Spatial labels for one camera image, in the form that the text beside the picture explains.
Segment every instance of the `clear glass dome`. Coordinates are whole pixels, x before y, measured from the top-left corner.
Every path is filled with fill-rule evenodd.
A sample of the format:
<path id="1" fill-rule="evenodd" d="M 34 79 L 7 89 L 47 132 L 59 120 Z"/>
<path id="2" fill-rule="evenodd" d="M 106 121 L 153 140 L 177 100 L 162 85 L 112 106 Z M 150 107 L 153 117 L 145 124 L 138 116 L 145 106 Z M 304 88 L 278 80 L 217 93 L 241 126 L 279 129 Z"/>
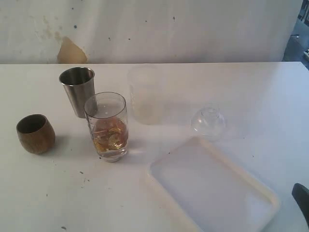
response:
<path id="1" fill-rule="evenodd" d="M 191 120 L 191 127 L 209 140 L 219 139 L 225 128 L 225 120 L 215 103 L 207 103 Z"/>

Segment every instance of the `translucent cup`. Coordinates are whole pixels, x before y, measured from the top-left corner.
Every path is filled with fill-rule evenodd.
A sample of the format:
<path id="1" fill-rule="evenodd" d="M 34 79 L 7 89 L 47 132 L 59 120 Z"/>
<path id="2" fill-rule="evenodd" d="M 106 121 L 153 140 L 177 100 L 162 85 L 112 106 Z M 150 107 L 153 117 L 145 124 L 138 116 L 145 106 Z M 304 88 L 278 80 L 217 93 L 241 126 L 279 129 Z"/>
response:
<path id="1" fill-rule="evenodd" d="M 162 74 L 155 65 L 140 65 L 128 73 L 131 105 L 140 123 L 159 123 L 164 109 Z"/>
<path id="2" fill-rule="evenodd" d="M 127 153 L 125 98 L 113 92 L 98 93 L 86 101 L 84 110 L 98 155 L 107 162 L 120 160 Z"/>

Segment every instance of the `frosted plastic cup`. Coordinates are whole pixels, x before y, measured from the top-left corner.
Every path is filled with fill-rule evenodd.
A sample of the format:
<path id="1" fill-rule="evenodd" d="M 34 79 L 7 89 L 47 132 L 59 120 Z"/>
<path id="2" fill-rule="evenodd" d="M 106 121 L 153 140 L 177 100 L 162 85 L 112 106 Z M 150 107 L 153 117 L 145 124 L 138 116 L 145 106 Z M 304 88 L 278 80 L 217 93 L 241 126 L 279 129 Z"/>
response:
<path id="1" fill-rule="evenodd" d="M 128 72 L 133 114 L 140 123 L 160 123 L 163 116 L 163 77 L 155 65 L 139 65 Z"/>

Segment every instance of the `black object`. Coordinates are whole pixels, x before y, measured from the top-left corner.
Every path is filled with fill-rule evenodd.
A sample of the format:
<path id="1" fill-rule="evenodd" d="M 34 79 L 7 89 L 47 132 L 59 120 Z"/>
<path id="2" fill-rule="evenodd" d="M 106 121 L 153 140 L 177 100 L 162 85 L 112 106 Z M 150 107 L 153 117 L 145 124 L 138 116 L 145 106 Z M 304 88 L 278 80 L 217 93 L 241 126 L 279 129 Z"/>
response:
<path id="1" fill-rule="evenodd" d="M 299 184 L 294 184 L 293 190 L 292 190 L 292 196 L 294 197 L 295 201 L 297 202 L 301 212 L 303 213 L 307 225 L 309 227 L 309 190 Z"/>

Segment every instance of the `tray rim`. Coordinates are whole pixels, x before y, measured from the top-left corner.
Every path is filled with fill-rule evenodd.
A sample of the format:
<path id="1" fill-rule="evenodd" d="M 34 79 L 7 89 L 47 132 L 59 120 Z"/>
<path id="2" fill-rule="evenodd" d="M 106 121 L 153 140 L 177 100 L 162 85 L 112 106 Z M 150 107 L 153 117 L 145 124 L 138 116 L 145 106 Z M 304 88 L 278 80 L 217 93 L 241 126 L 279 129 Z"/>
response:
<path id="1" fill-rule="evenodd" d="M 281 201 L 278 197 L 278 195 L 266 184 L 264 184 L 261 180 L 256 178 L 252 173 L 247 171 L 244 167 L 241 167 L 240 165 L 237 165 L 233 161 L 231 161 L 227 156 L 223 154 L 223 152 L 220 151 L 220 149 L 216 148 L 216 146 L 202 138 L 201 136 L 193 136 L 189 139 L 185 140 L 183 143 L 179 144 L 177 147 L 172 149 L 169 153 L 164 154 L 156 158 L 154 161 L 149 163 L 146 167 L 146 172 L 148 178 L 152 181 L 152 184 L 156 185 L 156 187 L 162 192 L 162 194 L 165 195 L 170 201 L 172 201 L 176 206 L 179 208 L 179 210 L 187 217 L 190 223 L 192 223 L 193 226 L 196 227 L 197 230 L 200 230 L 201 232 L 205 232 L 200 228 L 200 226 L 191 218 L 187 212 L 182 208 L 182 206 L 173 198 L 173 196 L 164 188 L 164 186 L 154 177 L 152 167 L 156 165 L 157 163 L 160 163 L 161 160 L 163 160 L 166 156 L 172 154 L 175 150 L 177 150 L 180 146 L 190 142 L 193 139 L 198 139 L 209 151 L 212 156 L 215 156 L 217 159 L 219 159 L 224 165 L 227 165 L 232 171 L 236 172 L 240 178 L 242 178 L 244 181 L 246 181 L 248 184 L 250 184 L 253 188 L 255 188 L 258 192 L 260 192 L 263 196 L 265 196 L 267 199 L 270 200 L 273 207 L 268 212 L 267 216 L 264 220 L 261 221 L 260 225 L 257 227 L 256 231 L 261 231 L 277 214 L 281 207 Z"/>

